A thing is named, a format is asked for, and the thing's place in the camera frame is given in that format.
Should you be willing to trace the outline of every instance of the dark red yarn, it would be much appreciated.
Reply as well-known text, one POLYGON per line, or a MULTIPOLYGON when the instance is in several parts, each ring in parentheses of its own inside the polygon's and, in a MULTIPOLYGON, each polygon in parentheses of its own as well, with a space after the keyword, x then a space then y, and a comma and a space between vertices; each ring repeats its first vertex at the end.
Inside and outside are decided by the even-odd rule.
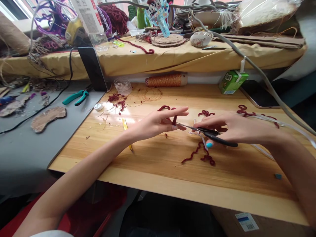
POLYGON ((244 117, 256 115, 255 112, 252 112, 251 114, 247 113, 247 112, 246 112, 247 107, 244 106, 244 105, 238 105, 238 108, 240 108, 240 110, 237 110, 237 113, 238 113, 238 114, 244 114, 244 117))
MULTIPOLYGON (((122 96, 121 94, 113 94, 109 96, 108 101, 109 102, 113 102, 113 101, 117 101, 120 99, 120 96, 122 96)), ((118 107, 118 105, 121 106, 121 112, 126 108, 125 105, 125 100, 127 99, 127 97, 124 98, 124 100, 117 102, 116 104, 113 104, 115 107, 118 107)))
POLYGON ((278 124, 277 122, 274 122, 274 125, 276 126, 276 128, 280 128, 280 126, 279 126, 279 124, 278 124))
POLYGON ((198 116, 200 117, 200 115, 205 115, 206 117, 209 117, 211 115, 215 115, 215 113, 210 113, 207 110, 202 110, 202 113, 199 113, 198 116))
MULTIPOLYGON (((198 153, 198 150, 201 149, 201 145, 202 145, 202 144, 203 144, 203 142, 199 142, 197 149, 191 153, 191 157, 184 159, 181 163, 184 164, 186 161, 192 160, 192 159, 193 159, 193 155, 198 153)), ((210 164, 211 164, 212 166, 215 166, 216 163, 215 163, 215 161, 213 160, 213 158, 210 156, 210 154, 208 153, 208 151, 205 149, 204 144, 203 144, 203 149, 206 151, 207 155, 205 155, 204 158, 201 158, 200 160, 202 160, 202 161, 209 160, 209 161, 210 161, 210 164)))
POLYGON ((119 35, 124 35, 128 32, 127 22, 128 16, 125 12, 114 5, 101 6, 109 16, 112 24, 112 33, 117 32, 119 35))
MULTIPOLYGON (((244 105, 238 105, 238 107, 240 108, 240 110, 237 110, 237 113, 238 113, 238 114, 244 114, 244 117, 256 115, 255 112, 252 112, 251 114, 247 113, 247 112, 246 112, 247 107, 244 106, 244 105)), ((277 122, 274 122, 274 125, 276 126, 276 128, 280 128, 280 126, 279 126, 279 124, 278 124, 277 122)))
POLYGON ((144 49, 142 46, 136 45, 136 44, 132 43, 131 41, 122 40, 122 39, 118 38, 117 36, 114 36, 114 37, 115 37, 117 40, 120 40, 120 41, 122 41, 122 42, 124 42, 124 43, 129 43, 130 45, 135 46, 136 48, 140 48, 141 50, 143 50, 143 51, 145 52, 145 54, 153 54, 153 53, 155 53, 155 51, 154 51, 153 49, 150 49, 149 52, 148 52, 148 51, 147 51, 146 49, 144 49))
MULTIPOLYGON (((170 106, 167 106, 167 105, 163 105, 163 106, 161 106, 157 111, 162 111, 163 109, 168 109, 168 110, 174 110, 174 109, 176 109, 176 108, 172 108, 172 109, 170 109, 170 106)), ((172 125, 176 125, 176 123, 177 123, 177 115, 176 116, 174 116, 174 118, 173 118, 173 120, 172 120, 172 125)))

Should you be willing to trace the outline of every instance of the small white roll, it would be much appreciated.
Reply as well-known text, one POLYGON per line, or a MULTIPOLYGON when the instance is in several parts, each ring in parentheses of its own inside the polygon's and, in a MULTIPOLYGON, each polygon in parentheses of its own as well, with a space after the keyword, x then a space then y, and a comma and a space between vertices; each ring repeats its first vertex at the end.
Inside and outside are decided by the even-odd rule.
POLYGON ((96 111, 100 111, 101 109, 103 109, 103 105, 101 105, 101 104, 96 104, 96 105, 94 106, 94 109, 95 109, 96 111))

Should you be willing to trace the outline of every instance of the red chair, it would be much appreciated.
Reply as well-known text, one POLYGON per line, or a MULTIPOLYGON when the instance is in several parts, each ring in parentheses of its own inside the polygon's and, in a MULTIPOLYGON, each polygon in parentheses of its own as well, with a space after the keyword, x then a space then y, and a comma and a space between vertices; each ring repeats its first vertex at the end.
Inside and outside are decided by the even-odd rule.
MULTIPOLYGON (((91 204, 83 198, 69 208, 64 214, 58 230, 63 230, 74 237, 99 237, 110 220, 111 215, 126 201, 126 189, 110 183, 104 183, 107 195, 98 203, 91 204)), ((1 237, 12 237, 29 211, 44 193, 41 193, 19 212, 5 227, 0 230, 1 237)))

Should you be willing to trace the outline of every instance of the woven coaster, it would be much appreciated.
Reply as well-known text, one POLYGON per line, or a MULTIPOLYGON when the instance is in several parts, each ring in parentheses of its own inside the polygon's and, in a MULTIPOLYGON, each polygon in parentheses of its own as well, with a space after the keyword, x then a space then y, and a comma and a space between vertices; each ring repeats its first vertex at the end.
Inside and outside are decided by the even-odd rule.
POLYGON ((170 35, 168 37, 152 37, 151 43, 160 48, 177 47, 184 44, 185 39, 180 35, 170 35))

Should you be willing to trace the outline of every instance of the cardboard box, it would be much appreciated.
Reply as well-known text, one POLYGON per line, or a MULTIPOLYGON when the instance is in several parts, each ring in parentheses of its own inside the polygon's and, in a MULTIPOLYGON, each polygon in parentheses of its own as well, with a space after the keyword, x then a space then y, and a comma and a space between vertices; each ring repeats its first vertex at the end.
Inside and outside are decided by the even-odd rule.
POLYGON ((227 237, 312 237, 316 232, 309 226, 293 224, 262 216, 249 215, 255 225, 250 224, 246 214, 221 207, 211 206, 211 211, 222 226, 227 237))

